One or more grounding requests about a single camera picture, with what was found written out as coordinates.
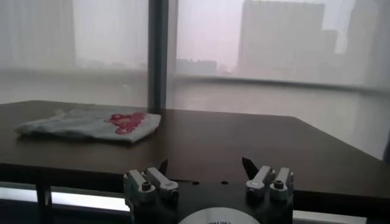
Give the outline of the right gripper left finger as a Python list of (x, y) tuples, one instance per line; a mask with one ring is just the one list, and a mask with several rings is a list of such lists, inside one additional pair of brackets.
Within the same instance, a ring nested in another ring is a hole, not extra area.
[(152, 203), (157, 197), (168, 203), (179, 199), (179, 184), (165, 176), (168, 160), (159, 168), (148, 167), (143, 172), (133, 169), (123, 176), (123, 192), (126, 203)]

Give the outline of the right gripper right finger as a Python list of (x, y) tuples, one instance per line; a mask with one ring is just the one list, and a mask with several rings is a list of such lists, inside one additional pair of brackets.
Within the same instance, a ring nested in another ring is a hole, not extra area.
[(270, 166), (260, 169), (249, 159), (242, 157), (248, 181), (245, 183), (246, 197), (250, 201), (265, 198), (266, 193), (273, 201), (287, 201), (294, 193), (294, 173), (291, 169), (282, 167), (277, 173)]

